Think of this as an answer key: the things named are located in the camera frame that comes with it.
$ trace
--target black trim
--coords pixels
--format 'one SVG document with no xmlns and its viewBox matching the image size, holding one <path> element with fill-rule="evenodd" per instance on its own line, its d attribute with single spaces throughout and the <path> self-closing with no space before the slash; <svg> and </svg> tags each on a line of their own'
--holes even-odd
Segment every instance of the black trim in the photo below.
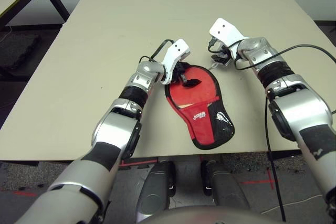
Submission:
<svg viewBox="0 0 336 224">
<path fill-rule="evenodd" d="M 318 26 L 336 26 L 336 20 L 314 20 Z"/>
<path fill-rule="evenodd" d="M 81 160 L 96 162 L 110 171 L 116 163 L 120 151 L 121 150 L 118 147 L 112 144 L 97 142 L 92 150 L 82 157 Z"/>
<path fill-rule="evenodd" d="M 41 24 L 41 25 L 21 25 L 21 26 L 5 26 L 1 31 L 32 31 L 32 30 L 59 30 L 63 24 Z"/>
<path fill-rule="evenodd" d="M 300 135 L 316 160 L 336 152 L 336 135 L 327 124 L 305 128 L 300 131 Z"/>
<path fill-rule="evenodd" d="M 121 157 L 122 159 L 130 158 L 133 155 L 135 147 L 140 137 L 141 126 L 142 126 L 141 123 L 137 121 L 133 129 L 133 132 L 131 134 L 130 140 L 127 143 L 125 151 L 122 154 L 122 157 Z"/>
<path fill-rule="evenodd" d="M 143 89 L 137 86 L 127 86 L 123 89 L 119 98 L 131 100 L 143 108 L 146 104 L 148 95 Z"/>
<path fill-rule="evenodd" d="M 103 209 L 103 203 L 100 201 L 97 195 L 95 195 L 93 192 L 84 187 L 81 187 L 79 191 L 88 196 L 89 198 L 91 198 L 97 204 L 99 210 Z"/>
<path fill-rule="evenodd" d="M 263 84 L 264 88 L 266 88 L 273 81 L 290 74 L 294 74 L 294 72 L 290 69 L 286 62 L 275 61 L 263 67 L 258 72 L 257 77 Z"/>
</svg>

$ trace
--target robotic hand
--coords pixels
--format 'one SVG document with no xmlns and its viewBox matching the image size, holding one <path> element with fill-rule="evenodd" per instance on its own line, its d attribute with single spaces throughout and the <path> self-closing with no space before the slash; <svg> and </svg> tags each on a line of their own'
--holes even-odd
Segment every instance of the robotic hand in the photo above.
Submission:
<svg viewBox="0 0 336 224">
<path fill-rule="evenodd" d="M 132 156 L 142 110 L 153 86 L 169 84 L 175 65 L 190 54 L 179 39 L 162 63 L 139 62 L 120 96 L 98 123 L 92 149 L 73 161 L 18 223 L 102 223 L 120 159 Z"/>
<path fill-rule="evenodd" d="M 248 61 L 265 88 L 272 119 L 284 138 L 296 141 L 328 204 L 328 213 L 336 214 L 336 135 L 332 114 L 324 100 L 287 65 L 265 38 L 244 37 L 237 28 L 219 18 L 210 29 L 220 42 L 216 62 L 228 65 L 232 60 Z"/>
</svg>

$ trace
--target black table leg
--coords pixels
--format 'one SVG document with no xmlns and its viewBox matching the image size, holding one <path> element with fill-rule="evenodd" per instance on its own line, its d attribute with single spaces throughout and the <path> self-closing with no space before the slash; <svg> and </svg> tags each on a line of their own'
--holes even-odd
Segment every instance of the black table leg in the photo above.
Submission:
<svg viewBox="0 0 336 224">
<path fill-rule="evenodd" d="M 68 10 L 65 8 L 61 0 L 50 0 L 50 2 L 54 5 L 58 13 L 61 15 L 61 17 L 64 19 L 64 21 L 67 21 L 70 14 Z"/>
</svg>

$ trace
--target floor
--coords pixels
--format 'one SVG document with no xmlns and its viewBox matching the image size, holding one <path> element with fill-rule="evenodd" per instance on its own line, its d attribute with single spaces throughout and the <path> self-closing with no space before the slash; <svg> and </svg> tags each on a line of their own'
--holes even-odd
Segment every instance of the floor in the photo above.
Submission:
<svg viewBox="0 0 336 224">
<path fill-rule="evenodd" d="M 336 46 L 334 27 L 321 30 Z M 41 41 L 29 59 L 14 74 L 32 74 L 58 30 L 14 31 L 34 33 Z M 5 32 L 0 32 L 0 39 Z M 24 82 L 0 82 L 0 127 L 6 120 L 15 101 L 25 87 Z M 269 162 L 265 153 L 222 154 L 216 156 L 225 163 L 240 183 L 254 212 L 262 212 L 278 205 L 274 185 L 267 172 Z M 176 195 L 170 208 L 193 205 L 213 205 L 212 197 L 202 191 L 200 159 L 198 156 L 169 157 L 177 169 Z M 37 166 L 0 162 L 0 223 L 13 223 L 47 189 L 48 185 L 66 168 L 66 164 L 39 162 Z M 319 195 L 319 190 L 300 155 L 276 161 L 283 202 L 290 203 Z M 112 203 L 105 223 L 134 223 L 135 206 L 144 180 L 151 166 L 118 171 L 112 191 Z M 331 223 L 325 213 L 322 197 L 285 207 L 289 223 Z M 269 218 L 280 220 L 279 209 L 266 213 Z"/>
</svg>

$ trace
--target gray carpet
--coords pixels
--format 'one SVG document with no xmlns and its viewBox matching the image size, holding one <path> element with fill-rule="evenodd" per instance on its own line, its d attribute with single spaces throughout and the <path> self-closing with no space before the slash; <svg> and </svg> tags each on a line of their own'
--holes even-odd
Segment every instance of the gray carpet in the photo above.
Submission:
<svg viewBox="0 0 336 224">
<path fill-rule="evenodd" d="M 9 70 L 17 69 L 38 46 L 41 37 L 36 34 L 10 33 L 0 43 L 0 66 Z"/>
</svg>

